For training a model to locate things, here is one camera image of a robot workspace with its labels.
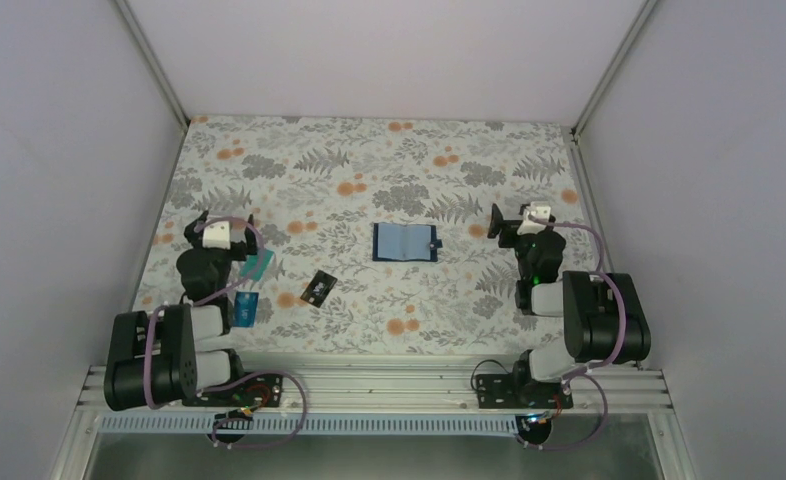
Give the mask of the blue leather card holder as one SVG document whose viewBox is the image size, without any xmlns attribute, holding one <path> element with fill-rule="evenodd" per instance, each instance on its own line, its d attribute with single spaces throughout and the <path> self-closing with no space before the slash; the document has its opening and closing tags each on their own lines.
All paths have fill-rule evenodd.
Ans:
<svg viewBox="0 0 786 480">
<path fill-rule="evenodd" d="M 372 260 L 375 262 L 438 261 L 443 241 L 434 225 L 375 223 L 373 225 Z"/>
</svg>

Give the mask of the teal green credit card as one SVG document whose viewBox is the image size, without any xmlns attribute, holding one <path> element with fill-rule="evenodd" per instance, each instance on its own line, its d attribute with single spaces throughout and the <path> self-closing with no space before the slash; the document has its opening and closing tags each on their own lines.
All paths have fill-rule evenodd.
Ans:
<svg viewBox="0 0 786 480">
<path fill-rule="evenodd" d="M 273 257 L 274 252 L 269 249 L 261 249 L 257 254 L 248 255 L 240 268 L 239 276 L 251 281 L 261 280 Z"/>
</svg>

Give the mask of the blue credit card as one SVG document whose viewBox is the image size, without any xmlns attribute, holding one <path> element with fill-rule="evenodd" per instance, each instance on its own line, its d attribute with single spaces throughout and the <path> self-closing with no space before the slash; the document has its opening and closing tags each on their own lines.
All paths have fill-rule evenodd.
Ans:
<svg viewBox="0 0 786 480">
<path fill-rule="evenodd" d="M 255 325 L 259 293 L 238 291 L 234 299 L 233 325 L 238 328 L 252 328 Z"/>
</svg>

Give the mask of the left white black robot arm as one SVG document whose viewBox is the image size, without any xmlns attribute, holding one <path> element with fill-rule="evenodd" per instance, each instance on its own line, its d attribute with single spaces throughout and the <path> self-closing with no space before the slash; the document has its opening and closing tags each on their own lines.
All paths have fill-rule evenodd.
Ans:
<svg viewBox="0 0 786 480">
<path fill-rule="evenodd" d="M 114 319 L 103 379 L 104 400 L 113 411 L 187 401 L 241 374 L 236 352 L 204 351 L 199 344 L 229 333 L 230 292 L 264 268 L 260 232 L 252 216 L 211 218 L 203 211 L 184 237 L 189 246 L 175 262 L 179 302 Z M 234 264 L 248 259 L 252 271 L 232 281 Z"/>
</svg>

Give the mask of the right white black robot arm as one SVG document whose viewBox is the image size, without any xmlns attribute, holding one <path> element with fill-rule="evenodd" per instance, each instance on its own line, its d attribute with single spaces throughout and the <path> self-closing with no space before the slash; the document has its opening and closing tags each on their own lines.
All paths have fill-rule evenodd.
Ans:
<svg viewBox="0 0 786 480">
<path fill-rule="evenodd" d="M 590 234 L 596 263 L 590 271 L 563 269 L 564 229 Z M 515 362 L 512 377 L 520 388 L 569 382 L 599 368 L 646 359 L 651 330 L 633 279 L 604 269 L 604 242 L 592 227 L 558 221 L 549 206 L 530 203 L 517 219 L 492 205 L 487 231 L 502 249 L 513 252 L 518 278 L 518 311 L 563 323 L 558 346 L 529 350 Z"/>
</svg>

